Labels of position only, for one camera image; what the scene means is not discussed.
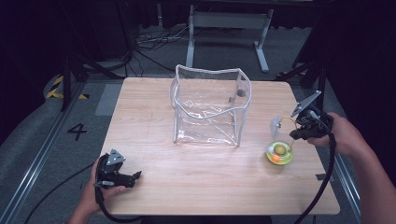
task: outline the transparent plastic container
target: transparent plastic container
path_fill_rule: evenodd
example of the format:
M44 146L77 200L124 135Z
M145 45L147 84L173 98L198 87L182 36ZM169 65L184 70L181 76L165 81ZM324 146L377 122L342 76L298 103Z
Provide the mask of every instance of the transparent plastic container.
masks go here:
M250 98L250 80L241 69L208 71L178 65L170 88L174 142L239 146Z

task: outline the dark background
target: dark background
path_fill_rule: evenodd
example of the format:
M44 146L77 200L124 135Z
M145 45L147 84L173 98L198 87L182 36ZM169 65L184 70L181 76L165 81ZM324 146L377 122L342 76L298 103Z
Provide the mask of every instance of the dark background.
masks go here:
M43 89L59 73L66 55L78 52L93 61L104 61L127 51L117 7L131 28L125 30L129 37L139 24L158 25L155 4L117 4L89 0L0 2L0 143L44 103ZM396 183L392 172L396 158L392 139L396 102L394 9L368 0L357 1L351 9L325 13L311 9L296 15L285 8L276 12L272 25L315 24L298 63L326 62L328 79L348 119L361 130ZM185 5L164 4L163 27L187 22L188 10Z

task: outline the black wire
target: black wire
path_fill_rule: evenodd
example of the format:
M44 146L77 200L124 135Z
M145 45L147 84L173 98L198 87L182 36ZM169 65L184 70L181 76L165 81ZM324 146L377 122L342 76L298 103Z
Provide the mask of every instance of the black wire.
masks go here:
M129 68L132 70L132 72L134 73L134 76L137 77L137 73L134 71L134 69L131 67L130 64L128 64Z
M139 64L139 68L141 70L140 77L142 77L145 70L143 69L142 65L140 64L140 61L136 58L136 56L134 56L134 58L137 60L137 63Z
M153 63L158 64L160 67L162 67L162 68L164 68L164 69L166 69L166 70L175 72L175 69L168 68L168 67L166 67L166 66L164 66L164 65L162 65L162 64L160 64L160 63L157 63L156 61L152 60L150 57L148 57L148 56L146 56L145 54L143 54L142 52L140 52L140 50L138 50L138 49L135 49L135 50L136 50L136 52L138 52L138 53L139 53L140 55L142 55L143 57L149 59L149 60L152 61Z
M126 64L125 64L125 77L128 77L128 69L126 68Z
M106 70L108 70L108 71L113 71L113 70L116 70L116 69L118 69L118 68L123 67L123 66L126 65L129 61L130 61L130 59L128 59L128 60L126 60L126 61L124 61L124 62L121 62L121 63L119 63L119 64L112 65L112 66L109 66L109 67L104 67L104 68L105 68ZM88 71L88 72L91 72L91 73L100 73L98 70L96 70L96 69L94 69L94 68L91 68L91 67L84 67L84 69L85 69L86 71Z
M59 188L61 185L63 185L64 183L66 183L67 181L69 181L71 178L75 177L76 175L81 174L82 172L84 172L85 170L87 170L88 168L92 167L94 164L91 163L90 165L84 167L82 170L74 173L73 175L70 175L69 177L66 178L66 180L62 181L60 184L58 184L55 188L53 188L52 190L50 190L41 200L40 202L38 202L35 207L32 209L32 211L30 212L29 216L25 219L24 224L27 224L29 222L30 217L33 215L33 213L35 212L35 210L38 208L38 206L40 204L42 204L50 195L53 191L55 191L57 188Z
M141 34L143 37L137 37L136 40L136 48L138 48L140 51L148 51L148 50L153 50L153 49L160 49L166 44L169 43L175 43L182 39L182 37L188 32L187 27L174 31L171 33L171 31L168 31L166 35L163 35L164 32L160 32L158 35L153 36L151 33L143 33Z
M138 220L141 220L143 217L134 217L134 218L128 218L128 219L123 219L123 218L117 218L117 217L113 217L112 215L110 215L110 213L108 213L105 204L103 201L99 201L98 202L99 207L102 209L103 214L105 214L105 216L112 220L113 222L117 222L117 223L130 223L130 222L136 222Z
M236 36L236 35L240 35L242 33L243 29L225 29L225 28L221 28L221 29L219 29L219 31L224 33L224 34L226 34L226 35Z
M330 178L332 177L332 170L334 168L334 161L335 161L335 146L337 143L335 141L334 134L329 129L329 127L327 127L327 125L324 124L320 119L317 119L317 122L321 123L325 127L326 132L329 135L329 139L330 139L329 166L327 168L326 175L323 179L323 182L320 185L320 188L319 188L318 193L315 196L314 200L312 200L311 204L309 204L308 207L305 209L305 211L302 214L300 214L300 216L297 218L297 220L294 222L294 224L301 223L301 221L303 221L303 219L309 214L309 212L311 212L311 210L315 207L315 205L319 201L320 196L323 194L323 191L326 189L326 186L329 183Z

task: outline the metal stand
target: metal stand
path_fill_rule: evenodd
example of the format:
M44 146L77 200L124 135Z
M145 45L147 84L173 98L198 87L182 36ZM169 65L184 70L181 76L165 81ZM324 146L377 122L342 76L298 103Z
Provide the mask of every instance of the metal stand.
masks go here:
M222 28L243 28L261 29L262 35L259 41L254 42L257 57L264 73L269 72L267 61L265 60L262 45L267 36L271 23L273 9L269 9L267 14L243 14L243 13L220 13L220 12L196 12L194 6L190 7L189 20L189 46L187 49L186 66L192 67L194 57L194 27L222 27Z
M87 58L83 57L79 54L72 54L66 56L64 60L64 69L63 69L63 76L64 76L64 103L62 105L61 111L65 111L66 108L69 106L71 102L71 74L73 73L74 77L76 78L77 82L86 82L88 79L87 70L84 68L83 64L87 64L93 69L98 72L101 72L105 76L112 78L112 79L125 79L125 77L119 77L116 74L112 73L111 71L107 70L99 63L93 62L88 60Z
M311 88L315 81L318 79L318 91L322 94L318 96L316 100L316 106L318 109L323 110L324 91L326 88L326 63L323 61L316 61L311 63L305 63L288 73L281 73L280 77L277 77L273 81L286 81L291 77L294 77L306 70L305 76L300 81L300 85L305 88Z

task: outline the black curtain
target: black curtain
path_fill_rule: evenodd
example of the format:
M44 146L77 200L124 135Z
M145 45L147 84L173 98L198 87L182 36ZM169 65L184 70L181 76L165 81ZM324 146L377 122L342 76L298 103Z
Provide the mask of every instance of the black curtain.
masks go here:
M155 3L129 3L131 5L131 16L134 26L142 25L148 28L151 25L158 26L157 4Z
M327 77L347 117L396 184L394 22L395 7L390 4L356 1L350 10L322 15L299 60L326 62Z
M85 11L78 0L0 2L0 144L45 102L44 87L68 53L101 58Z

